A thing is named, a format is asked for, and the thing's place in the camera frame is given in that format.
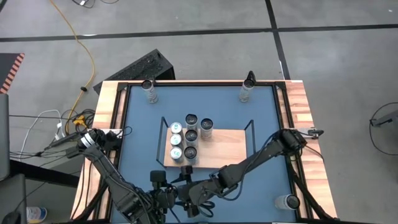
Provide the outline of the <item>grey cabinet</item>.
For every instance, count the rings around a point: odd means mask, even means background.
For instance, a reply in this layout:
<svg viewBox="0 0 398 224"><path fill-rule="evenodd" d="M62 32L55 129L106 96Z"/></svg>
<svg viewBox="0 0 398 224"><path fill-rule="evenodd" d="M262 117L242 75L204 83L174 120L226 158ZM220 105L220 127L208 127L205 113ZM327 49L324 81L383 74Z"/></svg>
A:
<svg viewBox="0 0 398 224"><path fill-rule="evenodd" d="M10 173L9 96L0 94L0 181Z"/></svg>

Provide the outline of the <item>black orange striped floor mat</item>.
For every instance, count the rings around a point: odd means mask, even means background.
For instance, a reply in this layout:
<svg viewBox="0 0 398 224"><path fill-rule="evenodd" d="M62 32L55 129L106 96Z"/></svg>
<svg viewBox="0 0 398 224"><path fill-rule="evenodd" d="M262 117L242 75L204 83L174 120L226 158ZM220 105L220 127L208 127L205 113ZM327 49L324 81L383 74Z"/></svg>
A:
<svg viewBox="0 0 398 224"><path fill-rule="evenodd" d="M24 53L0 53L0 94L9 91L24 58Z"/></svg>

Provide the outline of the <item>white Celsius Peach Vibe can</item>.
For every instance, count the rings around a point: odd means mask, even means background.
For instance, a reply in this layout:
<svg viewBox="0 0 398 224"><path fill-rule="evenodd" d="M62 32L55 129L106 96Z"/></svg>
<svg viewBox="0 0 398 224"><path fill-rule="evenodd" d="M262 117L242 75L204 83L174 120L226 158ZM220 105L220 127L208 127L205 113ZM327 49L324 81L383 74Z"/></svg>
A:
<svg viewBox="0 0 398 224"><path fill-rule="evenodd" d="M202 119L200 123L200 136L202 139L210 139L213 132L213 121L210 118Z"/></svg>

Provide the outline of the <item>white Celsius can yellow band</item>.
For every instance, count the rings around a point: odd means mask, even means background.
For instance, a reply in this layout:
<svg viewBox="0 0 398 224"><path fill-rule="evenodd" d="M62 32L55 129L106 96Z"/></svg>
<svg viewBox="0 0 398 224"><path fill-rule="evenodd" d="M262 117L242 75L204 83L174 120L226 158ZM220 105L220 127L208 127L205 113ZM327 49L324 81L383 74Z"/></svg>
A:
<svg viewBox="0 0 398 224"><path fill-rule="evenodd" d="M296 195L281 195L275 199L275 207L282 210L296 210L300 206L300 200Z"/></svg>

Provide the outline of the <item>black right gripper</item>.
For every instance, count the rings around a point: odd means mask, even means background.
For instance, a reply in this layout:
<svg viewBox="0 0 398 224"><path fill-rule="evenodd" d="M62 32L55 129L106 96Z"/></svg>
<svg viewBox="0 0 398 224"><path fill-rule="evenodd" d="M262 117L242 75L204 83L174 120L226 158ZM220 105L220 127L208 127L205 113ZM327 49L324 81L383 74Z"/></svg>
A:
<svg viewBox="0 0 398 224"><path fill-rule="evenodd" d="M193 218L202 214L207 218L214 217L211 211L215 208L215 204L209 201L214 196L210 192L216 187L215 172L209 174L209 178L205 180L193 181L191 175L193 174L192 166L181 166L180 175L171 184L185 181L185 185L178 187L179 205L187 212L188 218Z"/></svg>

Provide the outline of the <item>white Celsius Arctic Vibe can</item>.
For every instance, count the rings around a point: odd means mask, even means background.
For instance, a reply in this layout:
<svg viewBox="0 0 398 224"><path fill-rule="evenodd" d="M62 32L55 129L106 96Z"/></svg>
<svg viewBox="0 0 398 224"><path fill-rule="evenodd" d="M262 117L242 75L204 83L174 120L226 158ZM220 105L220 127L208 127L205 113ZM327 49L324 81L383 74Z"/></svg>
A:
<svg viewBox="0 0 398 224"><path fill-rule="evenodd" d="M184 157L187 164L196 164L198 160L197 149L193 146L188 146L184 149Z"/></svg>
<svg viewBox="0 0 398 224"><path fill-rule="evenodd" d="M198 146L198 133L190 129L185 133L185 142L187 147L197 147Z"/></svg>
<svg viewBox="0 0 398 224"><path fill-rule="evenodd" d="M198 117L195 114L187 114L185 117L185 124L188 130L197 131L198 129Z"/></svg>

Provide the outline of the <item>black wheel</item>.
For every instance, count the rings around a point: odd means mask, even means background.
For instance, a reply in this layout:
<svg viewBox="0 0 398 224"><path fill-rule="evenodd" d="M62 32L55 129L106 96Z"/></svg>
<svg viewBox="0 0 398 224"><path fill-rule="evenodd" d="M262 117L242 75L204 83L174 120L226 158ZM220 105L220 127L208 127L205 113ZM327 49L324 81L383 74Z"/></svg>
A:
<svg viewBox="0 0 398 224"><path fill-rule="evenodd" d="M21 224L21 215L19 212L9 212L1 221L1 224Z"/></svg>

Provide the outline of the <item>blue table mat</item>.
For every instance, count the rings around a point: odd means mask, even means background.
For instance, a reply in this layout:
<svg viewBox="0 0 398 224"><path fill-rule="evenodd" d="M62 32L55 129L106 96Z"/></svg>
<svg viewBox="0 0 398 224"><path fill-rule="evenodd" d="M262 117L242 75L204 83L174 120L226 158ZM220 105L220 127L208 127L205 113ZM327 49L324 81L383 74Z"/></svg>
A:
<svg viewBox="0 0 398 224"><path fill-rule="evenodd" d="M198 119L210 118L214 129L246 129L249 141L260 150L265 140L279 129L274 92L270 86L257 86L250 92L249 101L239 100L238 86L157 86L158 102L150 104L144 90L132 86L126 112L127 136L119 161L121 175L144 191L152 190L150 172L163 167L156 161L163 157L158 143L165 133L160 123L183 124L188 114ZM232 192L237 200L225 201L218 197L211 222L273 222L295 220L291 210L279 210L274 205L278 196L290 193L284 157L275 157L257 167L244 178L242 189Z"/></svg>

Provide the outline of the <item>black pointed bracket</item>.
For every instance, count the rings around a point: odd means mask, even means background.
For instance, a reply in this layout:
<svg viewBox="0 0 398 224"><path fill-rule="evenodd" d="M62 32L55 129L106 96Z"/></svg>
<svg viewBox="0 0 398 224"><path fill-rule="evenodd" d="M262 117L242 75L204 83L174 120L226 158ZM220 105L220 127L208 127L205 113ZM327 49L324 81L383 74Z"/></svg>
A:
<svg viewBox="0 0 398 224"><path fill-rule="evenodd" d="M256 84L256 76L253 71L249 71L249 73L244 81L244 85L247 86L248 88L251 88L255 84Z"/></svg>

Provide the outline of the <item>grey stand leg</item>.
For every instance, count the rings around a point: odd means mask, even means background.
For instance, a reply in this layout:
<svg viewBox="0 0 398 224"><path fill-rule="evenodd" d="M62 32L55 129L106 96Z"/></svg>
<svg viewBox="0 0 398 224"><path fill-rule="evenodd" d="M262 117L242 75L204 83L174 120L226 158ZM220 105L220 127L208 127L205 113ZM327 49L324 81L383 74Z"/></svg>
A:
<svg viewBox="0 0 398 224"><path fill-rule="evenodd" d="M390 112L378 119L370 120L370 124L373 127L380 127L383 124L387 124L387 123L395 123L396 125L398 125L398 110Z"/></svg>

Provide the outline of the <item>black power strip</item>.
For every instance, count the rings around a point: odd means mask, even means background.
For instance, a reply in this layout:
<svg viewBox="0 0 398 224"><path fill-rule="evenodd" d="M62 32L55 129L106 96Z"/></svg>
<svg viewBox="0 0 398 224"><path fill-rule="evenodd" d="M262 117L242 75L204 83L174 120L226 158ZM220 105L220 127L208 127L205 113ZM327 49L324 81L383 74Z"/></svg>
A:
<svg viewBox="0 0 398 224"><path fill-rule="evenodd" d="M83 137L83 133L73 133L69 134L66 137L60 138L52 143L50 143L47 147L44 148L44 151L51 150L57 147L64 147L65 149L74 148L77 145L77 141Z"/></svg>

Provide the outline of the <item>black power adapter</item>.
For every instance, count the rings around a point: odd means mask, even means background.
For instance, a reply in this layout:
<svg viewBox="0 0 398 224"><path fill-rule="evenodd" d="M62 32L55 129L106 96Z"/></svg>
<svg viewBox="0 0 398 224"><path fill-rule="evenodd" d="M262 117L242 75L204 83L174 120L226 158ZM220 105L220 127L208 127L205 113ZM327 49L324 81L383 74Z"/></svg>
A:
<svg viewBox="0 0 398 224"><path fill-rule="evenodd" d="M66 149L65 155L68 159L71 159L73 157L79 156L85 149L86 149L85 146L84 147L81 147L81 146L69 147L68 149Z"/></svg>

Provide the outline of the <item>wooden shelf with black frame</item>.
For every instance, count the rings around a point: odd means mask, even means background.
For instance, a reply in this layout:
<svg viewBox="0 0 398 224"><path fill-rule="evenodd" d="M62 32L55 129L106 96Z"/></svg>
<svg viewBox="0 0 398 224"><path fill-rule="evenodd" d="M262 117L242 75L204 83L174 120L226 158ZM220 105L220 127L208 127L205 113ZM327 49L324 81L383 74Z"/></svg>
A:
<svg viewBox="0 0 398 224"><path fill-rule="evenodd" d="M185 133L188 131L183 127L181 134L183 146L180 149L184 152L187 147ZM200 169L215 169L229 164L237 164L251 154L256 152L254 121L250 120L243 129L213 129L210 139L202 139L200 136L200 125L198 133L198 160L196 164L187 164L184 153L183 162L176 164L170 158L170 137L173 134L164 117L160 120L160 133L156 152L156 161L163 167L193 166Z"/></svg>

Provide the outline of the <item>white blue yellow container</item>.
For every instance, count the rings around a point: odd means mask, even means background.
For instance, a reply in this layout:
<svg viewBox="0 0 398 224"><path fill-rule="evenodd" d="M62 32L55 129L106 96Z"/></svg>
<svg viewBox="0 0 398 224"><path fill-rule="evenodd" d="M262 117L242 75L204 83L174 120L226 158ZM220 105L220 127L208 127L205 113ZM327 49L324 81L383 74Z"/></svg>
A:
<svg viewBox="0 0 398 224"><path fill-rule="evenodd" d="M28 224L39 224L46 219L48 211L44 207L27 207L26 214Z"/></svg>

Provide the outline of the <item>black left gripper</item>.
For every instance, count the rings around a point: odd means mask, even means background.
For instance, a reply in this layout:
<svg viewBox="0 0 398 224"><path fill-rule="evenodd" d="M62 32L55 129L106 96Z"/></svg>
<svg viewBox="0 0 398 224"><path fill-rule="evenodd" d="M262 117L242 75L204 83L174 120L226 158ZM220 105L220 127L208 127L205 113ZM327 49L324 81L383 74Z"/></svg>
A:
<svg viewBox="0 0 398 224"><path fill-rule="evenodd" d="M167 212L170 211L177 218L172 208L175 205L178 192L175 186L167 182L166 172L164 170L151 171L150 181L152 182L153 190L149 192L152 197L149 216L151 218L165 218Z"/></svg>

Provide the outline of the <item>black floor beam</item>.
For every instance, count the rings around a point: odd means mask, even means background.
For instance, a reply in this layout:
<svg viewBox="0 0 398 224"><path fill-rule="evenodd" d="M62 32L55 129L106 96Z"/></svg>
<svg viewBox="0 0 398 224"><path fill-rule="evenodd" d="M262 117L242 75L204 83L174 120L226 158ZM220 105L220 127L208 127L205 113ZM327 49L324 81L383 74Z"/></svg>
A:
<svg viewBox="0 0 398 224"><path fill-rule="evenodd" d="M79 177L72 174L45 169L14 160L10 160L10 174L23 174L26 179L74 188L78 187L80 180Z"/></svg>

